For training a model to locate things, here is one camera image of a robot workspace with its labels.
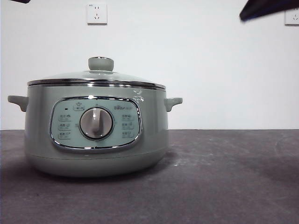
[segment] wall outlet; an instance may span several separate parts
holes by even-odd
[[[107,4],[88,4],[87,24],[107,24]]]
[[[285,12],[285,25],[299,25],[299,8]]]

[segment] pot base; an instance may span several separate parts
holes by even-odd
[[[101,177],[131,173],[158,163],[165,148],[151,153],[109,159],[51,159],[27,154],[29,162],[45,173],[69,177]]]

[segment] pot handle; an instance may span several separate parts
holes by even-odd
[[[29,102],[28,97],[20,97],[20,96],[8,96],[7,100],[9,103],[17,104],[20,106],[21,111],[26,112],[27,105]]]
[[[166,111],[170,112],[172,107],[177,104],[181,104],[183,98],[168,98],[164,100],[164,105],[166,106]]]

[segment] gray table surface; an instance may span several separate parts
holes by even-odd
[[[172,130],[154,167],[106,178],[51,176],[1,131],[1,223],[298,224],[299,130]]]

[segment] chrome trim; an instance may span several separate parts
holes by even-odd
[[[117,88],[133,88],[133,89],[148,89],[148,90],[159,90],[166,91],[163,88],[150,87],[150,86],[139,86],[139,85],[129,85],[129,84],[89,84],[89,83],[53,83],[53,84],[35,84],[29,85],[28,88],[32,88],[36,85],[44,86],[44,87],[52,87],[52,86],[87,86],[87,87],[117,87]]]
[[[103,57],[103,56],[98,56],[98,57],[90,57],[89,59],[91,59],[91,58],[108,59],[108,60],[111,60],[111,61],[113,61],[111,58],[108,58],[108,57]]]
[[[52,121],[53,121],[53,116],[54,116],[54,110],[57,106],[62,101],[67,101],[67,100],[73,100],[73,99],[105,99],[105,100],[119,100],[119,101],[129,101],[134,104],[134,106],[137,109],[137,114],[138,114],[138,123],[139,123],[139,130],[137,136],[129,143],[119,145],[119,146],[111,146],[111,147],[71,147],[71,146],[66,146],[63,145],[59,142],[57,142],[53,135],[52,135]],[[71,152],[71,153],[88,153],[88,154],[98,154],[98,153],[111,153],[111,152],[116,152],[120,151],[123,149],[127,149],[128,147],[133,146],[135,143],[138,142],[140,139],[140,136],[142,135],[142,118],[141,118],[141,113],[140,113],[140,108],[139,105],[132,99],[130,98],[119,98],[119,97],[100,97],[100,96],[93,96],[90,98],[90,96],[84,96],[84,97],[66,97],[66,98],[61,98],[59,101],[57,101],[52,109],[52,115],[51,115],[51,121],[50,121],[50,138],[52,139],[53,143],[58,146],[60,149],[66,151],[66,152]]]
[[[40,79],[33,80],[27,83],[28,86],[31,85],[41,85],[41,84],[114,84],[114,85],[131,85],[134,88],[140,87],[153,87],[165,90],[164,85],[147,83],[147,82],[135,82],[135,81],[121,81],[121,80],[109,80],[109,79],[83,79],[83,78],[54,78],[54,79]]]

